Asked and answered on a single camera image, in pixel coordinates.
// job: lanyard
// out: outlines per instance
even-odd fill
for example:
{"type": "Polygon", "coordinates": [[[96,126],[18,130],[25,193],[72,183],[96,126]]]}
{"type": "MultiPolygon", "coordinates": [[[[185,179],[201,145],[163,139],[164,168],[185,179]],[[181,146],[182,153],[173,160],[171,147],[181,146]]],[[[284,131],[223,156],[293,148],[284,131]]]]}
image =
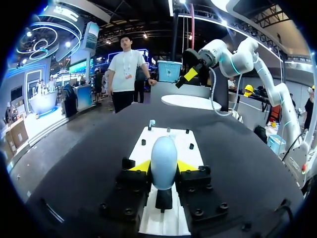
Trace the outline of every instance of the lanyard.
{"type": "MultiPolygon", "coordinates": [[[[125,56],[124,55],[125,55],[125,53],[123,53],[123,70],[125,71],[125,56]]],[[[128,64],[128,71],[131,68],[131,61],[132,61],[132,50],[130,50],[130,61],[128,64]]]]}

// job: blue bucket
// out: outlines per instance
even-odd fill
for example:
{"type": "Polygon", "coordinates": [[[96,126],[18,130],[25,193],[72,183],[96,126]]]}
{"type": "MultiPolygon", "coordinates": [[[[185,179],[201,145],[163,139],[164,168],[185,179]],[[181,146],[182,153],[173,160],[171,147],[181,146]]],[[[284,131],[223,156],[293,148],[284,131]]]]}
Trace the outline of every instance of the blue bucket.
{"type": "Polygon", "coordinates": [[[182,63],[158,60],[158,76],[160,82],[177,82],[182,63]]]}
{"type": "Polygon", "coordinates": [[[278,155],[278,150],[279,153],[285,152],[286,141],[283,140],[282,137],[280,137],[279,135],[269,135],[267,145],[276,155],[278,155]]]}

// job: white round table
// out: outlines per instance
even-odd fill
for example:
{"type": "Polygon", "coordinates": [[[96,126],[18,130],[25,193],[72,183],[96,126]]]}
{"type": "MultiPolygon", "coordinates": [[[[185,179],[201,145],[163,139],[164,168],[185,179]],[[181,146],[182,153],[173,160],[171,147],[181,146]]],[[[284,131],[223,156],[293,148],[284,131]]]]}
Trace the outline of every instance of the white round table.
{"type": "MultiPolygon", "coordinates": [[[[206,98],[187,95],[166,95],[161,100],[163,103],[171,106],[213,110],[211,100],[206,98]]],[[[220,111],[221,105],[219,103],[214,101],[213,106],[216,111],[220,111]]]]}

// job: black table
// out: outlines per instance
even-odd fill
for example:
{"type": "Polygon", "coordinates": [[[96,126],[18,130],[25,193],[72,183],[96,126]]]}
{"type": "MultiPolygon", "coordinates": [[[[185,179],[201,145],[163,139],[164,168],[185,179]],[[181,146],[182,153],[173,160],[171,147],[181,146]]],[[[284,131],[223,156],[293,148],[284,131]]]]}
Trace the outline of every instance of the black table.
{"type": "Polygon", "coordinates": [[[78,209],[97,209],[114,186],[121,160],[129,157],[151,119],[157,127],[190,129],[202,159],[211,167],[212,185],[237,214],[256,216],[276,209],[284,198],[296,211],[303,201],[300,189],[278,157],[252,131],[232,117],[213,111],[133,104],[82,138],[45,176],[27,205],[41,221],[38,201],[62,217],[78,209]]]}

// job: egg-shaped object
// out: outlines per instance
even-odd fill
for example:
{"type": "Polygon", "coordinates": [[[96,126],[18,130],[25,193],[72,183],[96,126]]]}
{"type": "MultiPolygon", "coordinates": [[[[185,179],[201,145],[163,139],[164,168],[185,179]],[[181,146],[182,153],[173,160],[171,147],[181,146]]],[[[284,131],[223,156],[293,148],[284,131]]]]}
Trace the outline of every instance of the egg-shaped object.
{"type": "Polygon", "coordinates": [[[172,138],[162,136],[156,140],[151,154],[153,185],[168,190],[174,184],[177,169],[177,149],[172,138]]]}

